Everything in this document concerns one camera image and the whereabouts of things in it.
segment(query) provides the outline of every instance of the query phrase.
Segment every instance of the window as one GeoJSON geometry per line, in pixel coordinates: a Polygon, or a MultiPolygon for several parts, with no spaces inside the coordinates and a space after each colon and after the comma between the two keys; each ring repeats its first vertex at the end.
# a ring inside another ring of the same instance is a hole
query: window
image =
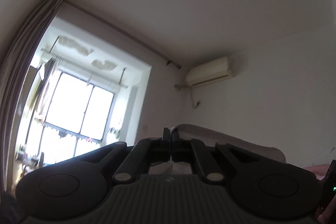
{"type": "Polygon", "coordinates": [[[110,124],[113,97],[112,92],[61,72],[39,134],[38,152],[32,154],[44,152],[45,162],[53,164],[99,148],[110,124]]]}

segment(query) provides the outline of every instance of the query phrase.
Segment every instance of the ribbed black surface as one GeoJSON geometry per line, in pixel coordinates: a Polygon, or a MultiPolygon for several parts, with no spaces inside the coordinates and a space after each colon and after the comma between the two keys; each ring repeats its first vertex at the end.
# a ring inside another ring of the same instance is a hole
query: ribbed black surface
{"type": "MultiPolygon", "coordinates": [[[[60,223],[29,217],[24,224],[60,223]]],[[[197,175],[142,175],[114,187],[109,197],[86,215],[62,224],[215,224],[280,223],[264,220],[239,208],[221,186],[207,185],[197,175]]],[[[292,223],[315,223],[310,218],[292,223]]]]}

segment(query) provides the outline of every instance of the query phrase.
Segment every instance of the striped curtain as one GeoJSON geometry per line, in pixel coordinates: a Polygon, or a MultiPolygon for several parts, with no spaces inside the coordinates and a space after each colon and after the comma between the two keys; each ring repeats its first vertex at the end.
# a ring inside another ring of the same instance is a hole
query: striped curtain
{"type": "Polygon", "coordinates": [[[63,0],[44,0],[28,16],[0,70],[0,193],[6,190],[8,152],[17,102],[33,55],[63,0]]]}

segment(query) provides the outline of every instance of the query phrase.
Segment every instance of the window frame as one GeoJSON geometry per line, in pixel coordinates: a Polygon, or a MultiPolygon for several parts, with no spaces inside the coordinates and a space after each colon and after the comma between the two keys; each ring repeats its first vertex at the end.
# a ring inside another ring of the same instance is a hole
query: window frame
{"type": "Polygon", "coordinates": [[[57,89],[58,83],[59,83],[59,81],[60,81],[60,79],[61,79],[61,77],[62,77],[63,74],[70,75],[70,76],[72,76],[72,77],[74,77],[74,78],[76,78],[76,79],[78,79],[78,80],[80,80],[80,81],[84,81],[84,80],[81,79],[80,77],[78,77],[78,76],[72,74],[71,72],[65,71],[64,69],[58,69],[58,70],[61,72],[61,74],[59,75],[59,78],[58,78],[58,80],[57,80],[55,89],[53,90],[53,94],[52,94],[52,96],[51,96],[50,103],[49,103],[49,105],[48,105],[48,109],[47,109],[46,116],[45,116],[45,121],[43,122],[43,128],[42,128],[42,133],[41,133],[41,138],[40,138],[40,143],[39,143],[39,148],[38,148],[38,153],[37,153],[37,155],[40,155],[40,153],[41,153],[41,144],[42,144],[42,138],[43,138],[44,129],[45,129],[46,127],[49,127],[49,128],[52,128],[52,129],[55,129],[55,130],[58,130],[58,131],[60,131],[60,132],[64,132],[64,133],[66,133],[66,134],[69,134],[69,135],[72,135],[72,136],[76,137],[76,144],[75,144],[75,148],[74,148],[74,150],[73,150],[73,157],[74,157],[75,154],[76,154],[76,149],[77,149],[77,144],[78,144],[78,140],[79,140],[79,139],[89,140],[89,141],[98,143],[98,144],[100,144],[100,145],[104,142],[104,139],[106,138],[106,135],[107,135],[107,133],[108,133],[108,131],[109,131],[109,124],[110,124],[110,120],[111,120],[112,112],[113,112],[114,105],[115,105],[116,92],[112,92],[112,91],[110,91],[110,90],[108,90],[108,89],[106,89],[106,88],[104,88],[104,87],[102,87],[102,86],[100,86],[100,85],[96,85],[96,84],[90,83],[90,85],[92,85],[93,87],[92,87],[92,90],[91,90],[91,93],[90,93],[90,97],[89,97],[89,99],[88,99],[88,102],[87,102],[87,105],[86,105],[86,108],[85,108],[85,112],[84,112],[84,116],[83,116],[83,120],[82,120],[82,124],[81,124],[81,128],[80,128],[79,133],[75,133],[75,132],[72,132],[72,131],[70,131],[70,130],[66,130],[65,128],[61,128],[61,127],[59,127],[59,126],[56,126],[56,125],[51,124],[51,123],[49,123],[49,122],[46,122],[47,117],[48,117],[48,112],[49,112],[51,103],[52,103],[52,101],[53,101],[53,97],[54,97],[55,91],[56,91],[56,89],[57,89]],[[106,91],[108,91],[108,92],[111,92],[111,93],[113,94],[112,102],[111,102],[111,105],[110,105],[110,108],[109,108],[108,116],[107,116],[106,123],[105,123],[105,127],[104,127],[104,132],[103,132],[102,138],[101,138],[100,140],[97,140],[97,139],[95,139],[95,138],[90,138],[90,137],[87,137],[87,136],[85,136],[85,135],[81,135],[81,131],[82,131],[82,127],[83,127],[83,123],[84,123],[84,119],[85,119],[86,111],[87,111],[87,108],[88,108],[89,103],[90,103],[90,99],[91,99],[91,95],[92,95],[93,89],[94,89],[95,87],[101,88],[101,89],[106,90],[106,91]]]}

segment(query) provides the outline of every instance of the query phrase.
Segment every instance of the air conditioner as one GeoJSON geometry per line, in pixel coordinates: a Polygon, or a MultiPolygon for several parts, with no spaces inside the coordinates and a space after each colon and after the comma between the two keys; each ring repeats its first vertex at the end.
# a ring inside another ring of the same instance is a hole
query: air conditioner
{"type": "Polygon", "coordinates": [[[185,79],[190,87],[199,87],[232,78],[229,58],[222,57],[191,69],[185,79]]]}

